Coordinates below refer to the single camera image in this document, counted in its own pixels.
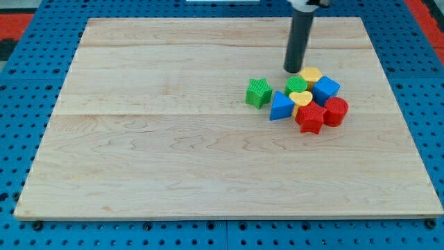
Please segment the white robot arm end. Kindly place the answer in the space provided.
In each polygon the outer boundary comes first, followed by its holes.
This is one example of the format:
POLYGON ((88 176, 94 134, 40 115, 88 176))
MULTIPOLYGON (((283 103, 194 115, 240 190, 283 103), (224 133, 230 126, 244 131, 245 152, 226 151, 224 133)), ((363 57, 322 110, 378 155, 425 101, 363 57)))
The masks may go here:
POLYGON ((291 6, 303 13, 312 13, 318 8, 328 8, 333 0, 287 0, 291 6))

